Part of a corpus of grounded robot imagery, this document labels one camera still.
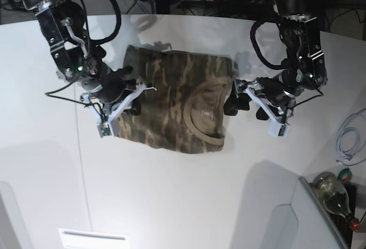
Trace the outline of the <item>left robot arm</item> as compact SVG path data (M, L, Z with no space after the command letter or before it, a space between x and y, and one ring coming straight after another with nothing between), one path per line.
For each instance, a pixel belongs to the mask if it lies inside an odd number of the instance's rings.
M260 103L269 110L257 111L259 120L269 120L273 113L286 122L300 106L297 98L305 91L317 91L322 96L321 87L327 83L324 53L321 49L320 29L315 15L316 0L265 0L271 1L268 15L254 22L250 30L250 40L257 57L267 68L278 70L275 77L259 77L253 81L235 80L229 98L224 104L227 116L236 116L240 110L249 110L252 98L248 89ZM286 47L287 57L280 64L269 62L262 54L256 39L258 28L274 22L279 37Z

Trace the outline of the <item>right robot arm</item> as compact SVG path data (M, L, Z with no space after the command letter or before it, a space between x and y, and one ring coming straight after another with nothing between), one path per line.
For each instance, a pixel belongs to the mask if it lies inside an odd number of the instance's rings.
M116 0L109 0L116 15L116 25L111 35L91 39L87 11L84 2L72 0L22 0L27 11L32 11L41 32L50 47L50 54L65 80L70 84L80 83L87 95L97 103L84 106L99 108L97 116L102 121L121 107L127 96L137 88L131 79L133 68L124 66L113 70L104 63L106 51L102 45L116 38L122 17Z

